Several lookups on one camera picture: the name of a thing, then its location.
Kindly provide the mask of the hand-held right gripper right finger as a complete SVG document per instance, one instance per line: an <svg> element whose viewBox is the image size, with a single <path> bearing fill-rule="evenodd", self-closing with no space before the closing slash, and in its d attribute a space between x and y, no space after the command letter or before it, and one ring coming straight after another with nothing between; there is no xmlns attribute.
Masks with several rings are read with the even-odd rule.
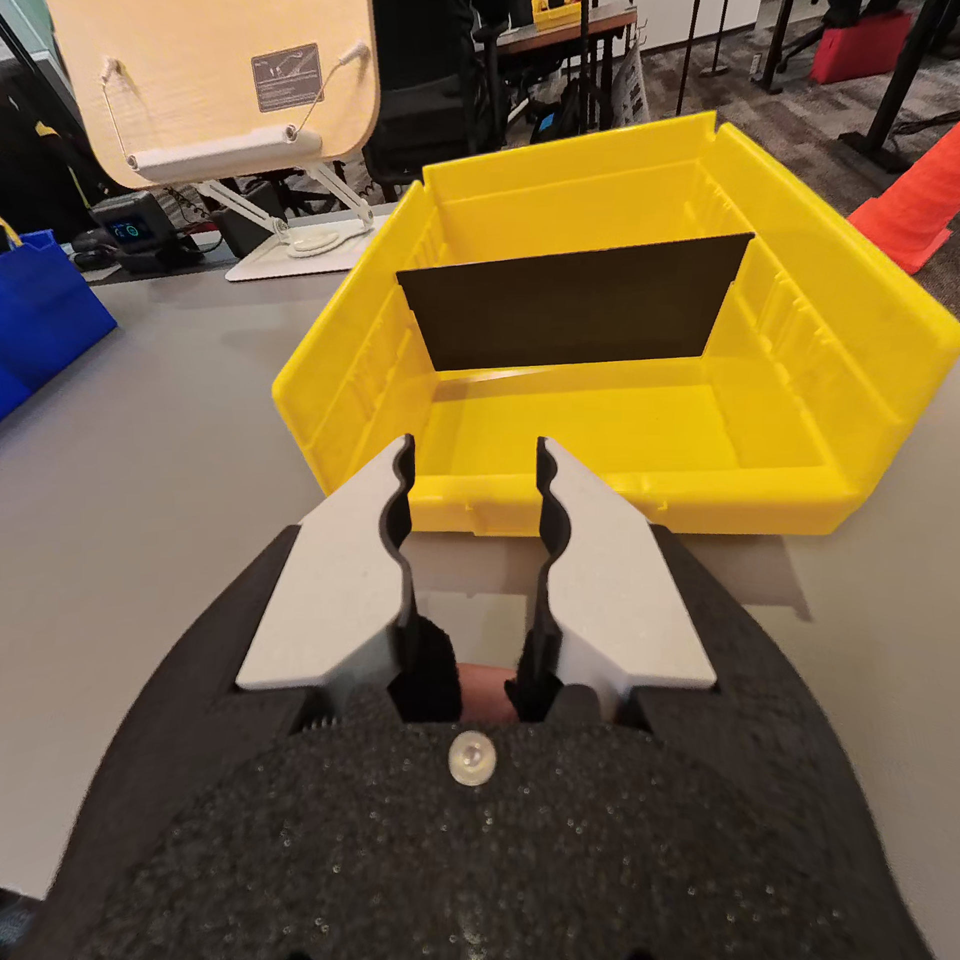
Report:
<svg viewBox="0 0 960 960"><path fill-rule="evenodd" d="M636 688L712 690L717 674L646 516L558 440L538 437L532 626L505 689L520 721L544 721L584 687L602 719Z"/></svg>

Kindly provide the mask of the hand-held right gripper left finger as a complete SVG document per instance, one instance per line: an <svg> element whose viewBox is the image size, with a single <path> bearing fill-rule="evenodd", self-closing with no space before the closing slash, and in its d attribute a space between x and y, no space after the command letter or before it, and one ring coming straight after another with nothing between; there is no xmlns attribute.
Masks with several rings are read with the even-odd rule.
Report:
<svg viewBox="0 0 960 960"><path fill-rule="evenodd" d="M384 690L409 722L461 717L449 636L421 616L402 545L412 530L411 434L390 441L297 527L235 678L245 691L318 691L344 716Z"/></svg>

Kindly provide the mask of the yellow plastic bin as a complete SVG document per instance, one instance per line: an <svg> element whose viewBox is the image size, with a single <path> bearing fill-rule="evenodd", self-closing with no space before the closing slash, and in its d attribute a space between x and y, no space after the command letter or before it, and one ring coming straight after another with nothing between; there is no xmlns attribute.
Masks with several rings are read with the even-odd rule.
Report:
<svg viewBox="0 0 960 960"><path fill-rule="evenodd" d="M439 372L397 272L753 233L699 357ZM411 434L414 530L532 537L537 440L678 533L834 531L958 358L958 322L703 112L428 166L282 366L330 495Z"/></svg>

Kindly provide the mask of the blue plastic bin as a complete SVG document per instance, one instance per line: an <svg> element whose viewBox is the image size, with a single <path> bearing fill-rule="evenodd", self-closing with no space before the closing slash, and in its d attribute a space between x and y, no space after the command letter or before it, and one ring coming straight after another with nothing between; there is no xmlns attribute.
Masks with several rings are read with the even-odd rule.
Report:
<svg viewBox="0 0 960 960"><path fill-rule="evenodd" d="M4 223L1 254L1 418L14 413L118 324L51 230Z"/></svg>

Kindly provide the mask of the person's right hand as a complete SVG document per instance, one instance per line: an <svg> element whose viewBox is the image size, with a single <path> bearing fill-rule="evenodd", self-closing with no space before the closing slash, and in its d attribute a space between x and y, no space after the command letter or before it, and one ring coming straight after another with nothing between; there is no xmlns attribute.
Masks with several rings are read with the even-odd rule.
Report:
<svg viewBox="0 0 960 960"><path fill-rule="evenodd" d="M463 724L515 723L519 716L506 689L516 672L481 664L458 664Z"/></svg>

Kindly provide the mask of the black bin divider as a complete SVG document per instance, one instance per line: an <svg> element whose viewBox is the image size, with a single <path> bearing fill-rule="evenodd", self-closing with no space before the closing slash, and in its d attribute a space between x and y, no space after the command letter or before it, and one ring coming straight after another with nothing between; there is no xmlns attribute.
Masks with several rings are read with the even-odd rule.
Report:
<svg viewBox="0 0 960 960"><path fill-rule="evenodd" d="M438 372L701 356L752 232L399 270Z"/></svg>

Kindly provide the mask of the black power adapter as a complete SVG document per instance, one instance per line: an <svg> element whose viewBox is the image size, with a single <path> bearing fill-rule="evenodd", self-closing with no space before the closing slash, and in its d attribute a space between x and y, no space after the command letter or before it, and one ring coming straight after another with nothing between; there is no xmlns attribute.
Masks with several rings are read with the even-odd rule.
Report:
<svg viewBox="0 0 960 960"><path fill-rule="evenodd" d="M243 188L242 196L272 217L279 218L283 213L276 188L269 181L251 181ZM262 243L274 237L270 228L222 206L210 211L210 219L237 259L246 258Z"/></svg>

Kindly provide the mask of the black power station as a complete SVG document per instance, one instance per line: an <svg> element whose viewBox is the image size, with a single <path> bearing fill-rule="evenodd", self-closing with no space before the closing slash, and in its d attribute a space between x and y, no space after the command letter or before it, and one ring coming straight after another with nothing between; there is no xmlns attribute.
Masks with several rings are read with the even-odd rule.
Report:
<svg viewBox="0 0 960 960"><path fill-rule="evenodd" d="M205 260L196 242L178 231L148 191L105 198L89 214L108 237L114 261L129 274L170 274Z"/></svg>

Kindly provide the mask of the orange traffic cone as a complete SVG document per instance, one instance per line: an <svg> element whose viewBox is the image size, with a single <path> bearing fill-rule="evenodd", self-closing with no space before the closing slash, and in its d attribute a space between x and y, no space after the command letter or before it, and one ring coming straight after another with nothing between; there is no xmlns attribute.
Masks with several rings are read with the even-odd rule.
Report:
<svg viewBox="0 0 960 960"><path fill-rule="evenodd" d="M951 238L948 224L958 210L959 126L954 126L847 222L912 276Z"/></svg>

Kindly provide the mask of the printed paper sheet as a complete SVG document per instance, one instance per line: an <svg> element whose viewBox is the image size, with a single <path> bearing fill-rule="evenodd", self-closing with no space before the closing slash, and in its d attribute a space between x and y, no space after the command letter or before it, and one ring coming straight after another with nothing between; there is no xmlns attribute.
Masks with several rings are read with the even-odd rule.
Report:
<svg viewBox="0 0 960 960"><path fill-rule="evenodd" d="M611 129L639 126L652 121L639 42L633 42L614 74L610 104Z"/></svg>

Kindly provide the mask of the black office chair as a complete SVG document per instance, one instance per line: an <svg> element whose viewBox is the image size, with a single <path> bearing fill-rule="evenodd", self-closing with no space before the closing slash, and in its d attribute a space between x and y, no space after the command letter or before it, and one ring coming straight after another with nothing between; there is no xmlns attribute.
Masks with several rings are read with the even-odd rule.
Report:
<svg viewBox="0 0 960 960"><path fill-rule="evenodd" d="M469 2L374 1L379 114L363 149L388 200L426 166L479 154L483 71Z"/></svg>

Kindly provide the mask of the wooden stand with white base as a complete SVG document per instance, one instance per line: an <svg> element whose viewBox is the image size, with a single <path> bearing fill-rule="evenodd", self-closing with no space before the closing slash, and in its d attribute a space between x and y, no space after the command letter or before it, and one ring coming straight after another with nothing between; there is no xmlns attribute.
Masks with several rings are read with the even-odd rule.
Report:
<svg viewBox="0 0 960 960"><path fill-rule="evenodd" d="M130 188L194 186L269 237L229 282L352 270L386 223L330 164L379 114L371 1L51 1L82 126ZM290 225L225 186L291 169L352 221Z"/></svg>

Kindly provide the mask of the wooden top work table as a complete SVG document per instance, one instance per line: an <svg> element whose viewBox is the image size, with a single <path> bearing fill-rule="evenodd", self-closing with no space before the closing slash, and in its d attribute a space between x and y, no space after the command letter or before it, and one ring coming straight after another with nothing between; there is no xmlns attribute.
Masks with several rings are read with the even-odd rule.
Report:
<svg viewBox="0 0 960 960"><path fill-rule="evenodd" d="M537 31L533 22L506 30L496 42L501 77L524 69L544 72L546 66L573 57L580 59L581 73L590 81L589 114L597 114L598 129L611 128L614 81L614 42L626 34L639 37L639 2L581 2L580 24L556 30Z"/></svg>

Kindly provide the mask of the red foam block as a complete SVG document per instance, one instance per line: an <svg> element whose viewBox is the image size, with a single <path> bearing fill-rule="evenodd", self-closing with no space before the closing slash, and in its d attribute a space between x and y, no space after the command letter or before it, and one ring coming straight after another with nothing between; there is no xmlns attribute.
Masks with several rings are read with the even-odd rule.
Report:
<svg viewBox="0 0 960 960"><path fill-rule="evenodd" d="M824 86L892 72L913 22L911 13L896 9L824 30L808 78Z"/></svg>

